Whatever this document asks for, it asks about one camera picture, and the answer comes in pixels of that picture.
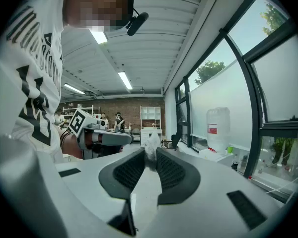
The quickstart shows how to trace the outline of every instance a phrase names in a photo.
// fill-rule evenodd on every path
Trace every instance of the tree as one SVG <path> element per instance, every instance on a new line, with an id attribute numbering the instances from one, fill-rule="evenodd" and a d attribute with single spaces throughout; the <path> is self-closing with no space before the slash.
<path id="1" fill-rule="evenodd" d="M 286 17 L 273 7 L 270 3 L 266 4 L 267 11 L 261 12 L 260 15 L 267 20 L 267 27 L 263 27 L 263 31 L 268 35 L 280 27 L 287 19 Z"/>
<path id="2" fill-rule="evenodd" d="M 183 91 L 183 89 L 180 89 L 180 97 L 179 98 L 181 99 L 182 96 L 185 96 L 185 92 Z"/>
<path id="3" fill-rule="evenodd" d="M 195 79 L 194 82 L 197 85 L 201 85 L 202 83 L 204 83 L 205 81 L 213 77 L 214 75 L 218 74 L 224 68 L 225 68 L 224 62 L 208 60 L 203 66 L 197 69 L 199 79 Z"/>

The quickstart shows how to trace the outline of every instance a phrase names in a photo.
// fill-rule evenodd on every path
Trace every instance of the white plastic jug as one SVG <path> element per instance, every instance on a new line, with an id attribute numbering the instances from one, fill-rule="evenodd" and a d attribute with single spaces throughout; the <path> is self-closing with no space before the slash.
<path id="1" fill-rule="evenodd" d="M 230 117 L 228 108 L 215 108 L 207 111 L 208 146 L 225 154 L 229 144 Z"/>

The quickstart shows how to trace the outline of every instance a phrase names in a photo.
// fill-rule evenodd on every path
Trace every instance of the headset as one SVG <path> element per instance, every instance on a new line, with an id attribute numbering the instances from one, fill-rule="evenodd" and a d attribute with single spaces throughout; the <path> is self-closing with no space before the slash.
<path id="1" fill-rule="evenodd" d="M 128 29 L 127 34 L 129 36 L 133 36 L 148 18 L 148 13 L 143 12 L 139 14 L 134 9 L 134 0 L 128 0 L 128 18 L 116 20 L 115 25 L 111 26 L 110 29 L 118 30 L 126 26 L 126 28 Z"/>

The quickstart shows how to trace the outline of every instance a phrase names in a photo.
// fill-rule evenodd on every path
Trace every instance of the brick wall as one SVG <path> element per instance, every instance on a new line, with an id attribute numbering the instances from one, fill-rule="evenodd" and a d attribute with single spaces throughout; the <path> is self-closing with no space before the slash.
<path id="1" fill-rule="evenodd" d="M 140 106 L 144 107 L 160 107 L 161 109 L 161 128 L 165 135 L 165 115 L 164 115 L 164 99 L 163 98 L 122 98 L 122 99 L 103 99 L 94 101 L 79 101 L 73 102 L 74 107 L 77 104 L 82 104 L 83 107 L 100 107 L 101 112 L 106 113 L 106 118 L 109 121 L 109 128 L 113 128 L 115 124 L 115 114 L 120 112 L 125 120 L 125 124 L 132 124 L 132 128 L 141 129 Z M 67 108 L 68 104 L 61 103 L 59 108 Z M 152 127 L 154 120 L 143 120 L 143 126 Z"/>

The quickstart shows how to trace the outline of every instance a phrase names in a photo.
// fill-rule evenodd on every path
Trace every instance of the red label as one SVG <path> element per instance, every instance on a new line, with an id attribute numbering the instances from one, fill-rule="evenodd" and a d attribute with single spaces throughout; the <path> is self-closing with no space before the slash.
<path id="1" fill-rule="evenodd" d="M 209 134 L 217 134 L 218 133 L 218 129 L 217 128 L 209 128 L 208 129 L 208 133 Z"/>

